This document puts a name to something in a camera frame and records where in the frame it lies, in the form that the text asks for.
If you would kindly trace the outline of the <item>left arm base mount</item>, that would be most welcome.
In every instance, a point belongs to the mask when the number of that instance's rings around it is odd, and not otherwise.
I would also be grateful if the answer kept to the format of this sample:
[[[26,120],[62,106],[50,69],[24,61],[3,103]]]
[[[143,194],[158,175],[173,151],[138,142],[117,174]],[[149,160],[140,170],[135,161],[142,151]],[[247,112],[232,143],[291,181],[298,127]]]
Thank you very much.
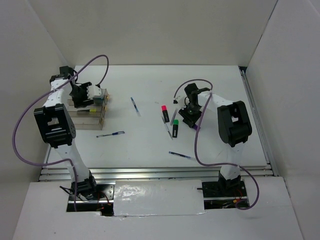
[[[78,194],[76,201],[74,195],[69,189],[65,191],[69,193],[66,211],[75,212],[74,203],[77,212],[95,212],[104,217],[114,216],[114,184],[98,184],[97,192],[92,195],[92,198],[86,199],[83,195]]]

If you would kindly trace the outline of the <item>aluminium rail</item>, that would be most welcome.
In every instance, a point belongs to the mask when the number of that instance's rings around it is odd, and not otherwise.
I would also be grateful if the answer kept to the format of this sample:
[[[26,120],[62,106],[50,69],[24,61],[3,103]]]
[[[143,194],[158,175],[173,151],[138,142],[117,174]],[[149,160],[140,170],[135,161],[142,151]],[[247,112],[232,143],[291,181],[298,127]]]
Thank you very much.
[[[279,169],[278,169],[278,166],[276,164],[276,160],[275,160],[275,158],[273,156],[273,153],[271,151],[271,148],[270,148],[270,145],[268,143],[268,140],[266,138],[264,129],[262,127],[262,122],[261,122],[261,118],[260,118],[259,113],[258,113],[258,108],[257,108],[257,105],[255,103],[254,96],[253,96],[253,93],[251,91],[251,88],[250,88],[250,85],[249,85],[249,82],[248,82],[248,79],[247,79],[247,76],[246,76],[247,67],[239,66],[238,68],[239,68],[239,72],[240,72],[240,75],[241,75],[241,78],[242,78],[242,81],[243,81],[243,85],[244,85],[244,88],[245,88],[245,91],[246,91],[246,94],[247,94],[247,97],[248,97],[248,100],[249,100],[250,108],[251,108],[251,111],[252,111],[252,115],[253,115],[253,118],[254,118],[254,122],[255,122],[256,129],[257,129],[257,132],[258,132],[258,135],[259,135],[259,139],[260,139],[260,142],[261,142],[261,146],[262,146],[262,149],[263,149],[263,153],[264,153],[265,159],[266,159],[267,163],[269,163],[269,165],[271,166],[273,175],[275,177],[279,177],[280,176]]]
[[[219,175],[218,167],[178,167],[178,168],[92,168],[94,178],[99,181],[111,180],[160,180],[160,179],[204,179]],[[65,168],[44,168],[40,172],[40,182],[58,182],[71,179]]]

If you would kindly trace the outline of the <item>blue pen bottom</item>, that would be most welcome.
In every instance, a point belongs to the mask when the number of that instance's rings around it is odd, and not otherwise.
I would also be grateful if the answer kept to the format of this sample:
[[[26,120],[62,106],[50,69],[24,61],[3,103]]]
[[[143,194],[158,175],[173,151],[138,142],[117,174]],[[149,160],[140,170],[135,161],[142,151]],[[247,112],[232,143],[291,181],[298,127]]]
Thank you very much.
[[[192,157],[192,156],[184,155],[184,154],[177,153],[177,152],[173,152],[173,151],[169,151],[168,153],[169,153],[170,155],[173,155],[173,156],[185,158],[185,159],[188,159],[188,160],[190,160],[190,161],[195,161],[195,158]]]

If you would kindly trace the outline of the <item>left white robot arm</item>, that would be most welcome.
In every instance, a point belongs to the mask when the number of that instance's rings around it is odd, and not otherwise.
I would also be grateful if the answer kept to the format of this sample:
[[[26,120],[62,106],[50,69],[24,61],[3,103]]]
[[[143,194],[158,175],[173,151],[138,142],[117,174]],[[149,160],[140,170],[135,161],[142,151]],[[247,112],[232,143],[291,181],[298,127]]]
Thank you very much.
[[[78,109],[91,106],[95,101],[88,97],[91,82],[78,85],[71,80],[76,73],[67,65],[61,66],[59,74],[50,78],[52,93],[42,107],[34,110],[33,115],[43,141],[54,148],[61,158],[70,159],[65,162],[71,177],[70,192],[79,199],[89,201],[97,198],[99,187],[76,147],[76,127],[67,104],[71,98],[73,106]]]

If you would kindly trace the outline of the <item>blue pen near organizer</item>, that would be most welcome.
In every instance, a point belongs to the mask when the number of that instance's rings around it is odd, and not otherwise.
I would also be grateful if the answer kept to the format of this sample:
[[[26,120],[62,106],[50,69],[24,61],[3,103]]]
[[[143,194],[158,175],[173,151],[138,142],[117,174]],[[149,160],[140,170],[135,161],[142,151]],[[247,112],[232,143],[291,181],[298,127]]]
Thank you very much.
[[[101,134],[101,135],[97,135],[96,138],[103,138],[103,137],[116,136],[116,135],[122,135],[122,134],[125,134],[125,131],[117,131],[109,134]]]

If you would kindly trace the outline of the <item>pink highlighter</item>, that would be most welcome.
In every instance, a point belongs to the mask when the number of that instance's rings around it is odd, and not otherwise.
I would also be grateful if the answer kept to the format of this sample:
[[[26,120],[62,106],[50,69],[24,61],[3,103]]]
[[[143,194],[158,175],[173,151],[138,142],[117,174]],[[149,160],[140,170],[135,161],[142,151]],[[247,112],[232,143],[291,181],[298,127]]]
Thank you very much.
[[[170,122],[170,118],[169,118],[167,107],[165,105],[162,105],[161,106],[161,111],[162,111],[164,122],[165,123],[169,123]]]

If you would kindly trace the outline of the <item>green highlighter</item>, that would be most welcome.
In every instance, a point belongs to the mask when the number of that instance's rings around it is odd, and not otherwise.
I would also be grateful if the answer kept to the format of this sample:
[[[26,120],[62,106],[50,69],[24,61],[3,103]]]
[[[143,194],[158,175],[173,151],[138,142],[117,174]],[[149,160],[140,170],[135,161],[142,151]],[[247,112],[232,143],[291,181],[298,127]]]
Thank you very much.
[[[172,124],[172,137],[177,138],[178,137],[178,129],[179,129],[179,120],[174,119]]]

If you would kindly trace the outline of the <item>clear pen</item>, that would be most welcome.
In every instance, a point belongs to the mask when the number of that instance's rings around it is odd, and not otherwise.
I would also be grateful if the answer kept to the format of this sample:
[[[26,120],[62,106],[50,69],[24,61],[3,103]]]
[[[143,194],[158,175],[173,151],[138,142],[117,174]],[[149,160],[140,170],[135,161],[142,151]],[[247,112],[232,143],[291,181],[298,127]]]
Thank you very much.
[[[172,118],[170,120],[170,126],[172,126],[174,124],[174,120],[176,118],[176,115],[177,115],[177,112],[178,112],[178,109],[176,108],[173,112],[173,115],[172,115]]]
[[[162,121],[163,121],[163,124],[164,124],[164,126],[165,126],[166,131],[168,132],[168,135],[169,135],[170,139],[173,140],[172,134],[171,134],[171,132],[170,132],[170,130],[169,130],[169,127],[168,127],[167,123],[165,122],[164,117],[161,116],[161,119],[162,119]]]

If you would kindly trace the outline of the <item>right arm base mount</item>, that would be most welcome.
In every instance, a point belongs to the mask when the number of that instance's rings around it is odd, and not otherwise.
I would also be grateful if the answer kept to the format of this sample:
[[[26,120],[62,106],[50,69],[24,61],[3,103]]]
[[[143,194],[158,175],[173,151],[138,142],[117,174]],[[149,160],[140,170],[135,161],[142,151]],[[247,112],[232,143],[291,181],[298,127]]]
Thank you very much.
[[[249,200],[245,187],[245,182],[240,181],[238,187],[222,191],[217,181],[202,182],[201,187],[197,188],[203,194],[203,203],[205,210],[213,209],[233,209],[249,207]]]

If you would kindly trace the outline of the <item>white foam board cover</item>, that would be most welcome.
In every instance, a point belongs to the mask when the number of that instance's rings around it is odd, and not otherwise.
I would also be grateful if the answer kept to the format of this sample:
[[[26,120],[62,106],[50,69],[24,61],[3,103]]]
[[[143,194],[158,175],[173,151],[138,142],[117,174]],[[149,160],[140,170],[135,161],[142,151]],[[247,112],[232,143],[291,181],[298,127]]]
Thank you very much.
[[[201,185],[200,180],[117,181],[113,212],[117,217],[201,215]]]

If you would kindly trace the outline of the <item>aluminium front rail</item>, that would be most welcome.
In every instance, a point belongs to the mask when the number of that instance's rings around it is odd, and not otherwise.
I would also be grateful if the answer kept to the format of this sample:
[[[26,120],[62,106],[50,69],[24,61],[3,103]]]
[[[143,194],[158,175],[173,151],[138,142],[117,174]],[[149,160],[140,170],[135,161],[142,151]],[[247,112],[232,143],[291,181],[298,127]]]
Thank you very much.
[[[99,181],[111,180],[160,180],[160,179],[204,179],[219,175],[218,167],[178,167],[178,168],[92,168],[94,178]],[[58,182],[71,179],[65,168],[44,168],[40,172],[40,182]]]

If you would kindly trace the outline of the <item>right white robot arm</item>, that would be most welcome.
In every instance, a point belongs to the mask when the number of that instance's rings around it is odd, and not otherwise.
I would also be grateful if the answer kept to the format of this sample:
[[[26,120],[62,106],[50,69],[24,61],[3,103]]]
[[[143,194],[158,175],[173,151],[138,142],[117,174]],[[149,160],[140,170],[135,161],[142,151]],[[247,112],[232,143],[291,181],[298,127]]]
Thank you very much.
[[[206,110],[217,113],[217,129],[220,139],[228,144],[228,164],[224,164],[218,175],[218,190],[230,196],[240,185],[241,155],[244,143],[252,134],[252,125],[243,101],[227,100],[212,93],[210,88],[198,88],[195,83],[184,88],[189,103],[179,110],[182,121],[196,131]]]

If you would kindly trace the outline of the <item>blue slime jar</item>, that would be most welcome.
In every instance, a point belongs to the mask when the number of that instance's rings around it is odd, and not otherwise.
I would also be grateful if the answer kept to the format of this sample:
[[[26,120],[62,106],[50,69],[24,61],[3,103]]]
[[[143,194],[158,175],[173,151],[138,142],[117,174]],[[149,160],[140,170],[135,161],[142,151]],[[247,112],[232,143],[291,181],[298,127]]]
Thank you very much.
[[[95,105],[101,106],[105,102],[105,97],[104,96],[95,96],[93,98],[93,102],[94,102]]]

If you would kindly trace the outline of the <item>blue refill pen top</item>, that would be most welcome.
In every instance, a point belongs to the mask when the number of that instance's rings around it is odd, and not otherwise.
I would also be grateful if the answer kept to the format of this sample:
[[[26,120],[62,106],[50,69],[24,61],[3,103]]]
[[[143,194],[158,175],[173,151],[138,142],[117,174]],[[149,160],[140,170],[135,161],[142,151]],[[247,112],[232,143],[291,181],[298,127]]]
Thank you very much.
[[[133,107],[134,107],[134,109],[135,109],[136,114],[140,117],[140,116],[141,116],[140,111],[139,111],[139,109],[138,109],[138,107],[137,107],[137,105],[136,105],[133,97],[130,97],[130,100],[131,100],[131,102],[132,102],[132,104],[133,104]]]

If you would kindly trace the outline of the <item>yellow highlighter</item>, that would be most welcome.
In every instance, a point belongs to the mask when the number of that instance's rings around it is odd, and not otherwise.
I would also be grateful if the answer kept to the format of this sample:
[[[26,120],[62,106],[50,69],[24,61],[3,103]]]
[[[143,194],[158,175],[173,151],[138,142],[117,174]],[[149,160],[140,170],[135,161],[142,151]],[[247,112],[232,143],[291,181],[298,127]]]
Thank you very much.
[[[82,110],[77,110],[76,111],[78,114],[84,114],[84,113],[96,113],[97,109],[96,108],[91,108],[91,109],[82,109]]]

